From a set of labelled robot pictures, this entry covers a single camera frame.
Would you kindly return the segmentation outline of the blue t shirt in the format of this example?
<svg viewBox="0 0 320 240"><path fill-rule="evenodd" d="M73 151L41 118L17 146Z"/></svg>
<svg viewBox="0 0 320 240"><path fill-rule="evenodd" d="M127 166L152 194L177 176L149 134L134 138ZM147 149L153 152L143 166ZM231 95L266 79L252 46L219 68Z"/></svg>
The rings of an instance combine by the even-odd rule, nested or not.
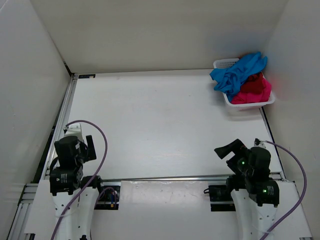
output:
<svg viewBox="0 0 320 240"><path fill-rule="evenodd" d="M251 75L261 72L268 63L268 57L261 52L249 53L228 68L214 68L209 74L217 84L215 91L226 94L231 101L241 90L241 86Z"/></svg>

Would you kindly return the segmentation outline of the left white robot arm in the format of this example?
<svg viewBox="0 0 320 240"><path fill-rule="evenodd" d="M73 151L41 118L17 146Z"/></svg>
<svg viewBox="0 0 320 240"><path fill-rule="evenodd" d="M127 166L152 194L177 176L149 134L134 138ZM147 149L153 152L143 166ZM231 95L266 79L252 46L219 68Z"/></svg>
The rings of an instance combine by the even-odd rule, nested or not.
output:
<svg viewBox="0 0 320 240"><path fill-rule="evenodd" d="M49 190L55 213L53 240L90 240L91 223L101 178L84 176L84 164L97 158L91 135L83 136L82 122L64 127L64 136L54 142L55 158L49 167Z"/></svg>

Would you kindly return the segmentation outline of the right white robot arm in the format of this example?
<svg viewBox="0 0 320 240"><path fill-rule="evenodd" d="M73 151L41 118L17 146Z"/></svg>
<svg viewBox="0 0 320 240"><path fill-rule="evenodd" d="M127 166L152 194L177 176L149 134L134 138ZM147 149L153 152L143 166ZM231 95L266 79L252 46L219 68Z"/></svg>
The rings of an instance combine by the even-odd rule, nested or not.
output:
<svg viewBox="0 0 320 240"><path fill-rule="evenodd" d="M270 177L271 154L258 139L254 146L247 148L236 139L233 142L214 149L220 159L233 153L226 161L233 172L225 185L210 185L203 192L212 202L233 201L240 240L259 240L269 234L275 222L280 203L278 183Z"/></svg>

